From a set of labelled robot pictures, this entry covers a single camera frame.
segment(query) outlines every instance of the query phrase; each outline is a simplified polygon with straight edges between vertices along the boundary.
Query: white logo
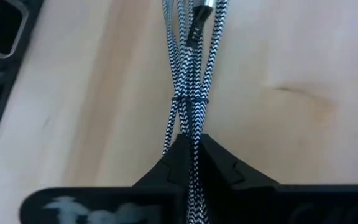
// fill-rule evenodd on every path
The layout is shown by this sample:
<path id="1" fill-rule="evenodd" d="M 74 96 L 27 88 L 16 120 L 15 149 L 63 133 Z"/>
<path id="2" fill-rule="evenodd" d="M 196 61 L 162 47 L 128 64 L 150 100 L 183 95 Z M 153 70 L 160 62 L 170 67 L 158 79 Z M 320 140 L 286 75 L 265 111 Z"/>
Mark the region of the white logo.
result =
<path id="1" fill-rule="evenodd" d="M 116 212 L 90 211 L 73 197 L 57 197 L 44 209 L 57 209 L 59 224 L 77 224 L 80 216 L 87 216 L 88 224 L 161 224 L 159 206 L 137 206 L 133 203 L 121 205 Z"/>

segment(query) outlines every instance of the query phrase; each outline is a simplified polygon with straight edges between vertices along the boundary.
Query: wooden desk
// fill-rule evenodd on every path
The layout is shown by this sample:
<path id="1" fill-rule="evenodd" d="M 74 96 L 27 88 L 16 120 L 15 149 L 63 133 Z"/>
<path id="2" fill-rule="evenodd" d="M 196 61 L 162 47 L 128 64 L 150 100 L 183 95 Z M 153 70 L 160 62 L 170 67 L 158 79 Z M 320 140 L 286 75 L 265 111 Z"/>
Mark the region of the wooden desk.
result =
<path id="1" fill-rule="evenodd" d="M 158 161 L 164 29 L 160 1 L 45 2 L 0 124 L 0 223 L 35 190 Z M 358 1 L 233 0 L 205 131 L 279 182 L 358 183 Z"/>

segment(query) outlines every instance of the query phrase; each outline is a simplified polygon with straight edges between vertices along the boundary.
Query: wooden surface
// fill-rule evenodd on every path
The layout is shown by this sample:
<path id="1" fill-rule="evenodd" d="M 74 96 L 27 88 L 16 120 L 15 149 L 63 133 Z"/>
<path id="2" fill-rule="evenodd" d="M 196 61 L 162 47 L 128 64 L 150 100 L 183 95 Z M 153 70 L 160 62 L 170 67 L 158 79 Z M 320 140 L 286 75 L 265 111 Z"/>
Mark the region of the wooden surface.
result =
<path id="1" fill-rule="evenodd" d="M 131 185 L 158 161 L 164 29 L 157 0 L 45 2 L 0 124 L 0 223 L 35 190 Z M 358 183 L 358 1 L 232 0 L 214 71 L 220 144 L 281 183 Z"/>

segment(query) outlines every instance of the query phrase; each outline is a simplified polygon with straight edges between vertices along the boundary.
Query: cable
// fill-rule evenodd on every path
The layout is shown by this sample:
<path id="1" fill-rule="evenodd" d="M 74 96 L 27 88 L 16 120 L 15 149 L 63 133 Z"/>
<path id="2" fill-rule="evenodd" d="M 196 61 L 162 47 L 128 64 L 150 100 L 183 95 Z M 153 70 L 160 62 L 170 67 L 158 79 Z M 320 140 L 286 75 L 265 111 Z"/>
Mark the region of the cable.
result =
<path id="1" fill-rule="evenodd" d="M 209 56 L 203 81 L 201 82 L 201 61 L 203 53 L 204 23 L 216 4 L 214 27 L 209 46 Z M 167 31 L 168 54 L 172 70 L 174 94 L 165 133 L 163 155 L 169 150 L 177 113 L 180 117 L 180 131 L 191 142 L 189 167 L 188 223 L 209 223 L 203 186 L 199 179 L 199 149 L 203 131 L 209 89 L 211 88 L 216 53 L 219 48 L 228 0 L 188 0 L 188 23 L 186 23 L 185 1 L 177 0 L 179 16 L 179 43 L 172 29 L 173 0 L 163 0 L 163 13 Z"/>

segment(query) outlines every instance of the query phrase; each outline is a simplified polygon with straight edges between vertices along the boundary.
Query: black and white braided cable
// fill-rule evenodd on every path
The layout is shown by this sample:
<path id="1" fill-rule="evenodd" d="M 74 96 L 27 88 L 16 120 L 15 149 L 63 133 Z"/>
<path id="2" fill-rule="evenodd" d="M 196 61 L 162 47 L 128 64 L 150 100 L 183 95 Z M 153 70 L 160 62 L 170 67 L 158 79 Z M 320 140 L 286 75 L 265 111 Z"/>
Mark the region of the black and white braided cable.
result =
<path id="1" fill-rule="evenodd" d="M 186 43 L 188 30 L 193 23 L 193 0 L 188 0 L 188 23 L 186 24 L 185 0 L 177 0 L 179 16 L 179 43 L 172 29 L 173 0 L 163 0 L 163 12 L 167 28 L 168 53 L 172 69 L 174 96 L 170 108 L 163 154 L 172 141 L 175 118 L 179 113 L 181 132 L 191 139 L 191 161 L 189 167 L 188 223 L 209 223 L 203 186 L 199 178 L 199 143 L 203 131 L 207 99 L 211 88 L 216 53 L 226 19 L 228 0 L 218 0 L 214 27 L 209 46 L 209 56 L 203 81 L 201 82 L 201 61 L 203 54 L 203 31 L 200 30 L 195 46 Z"/>

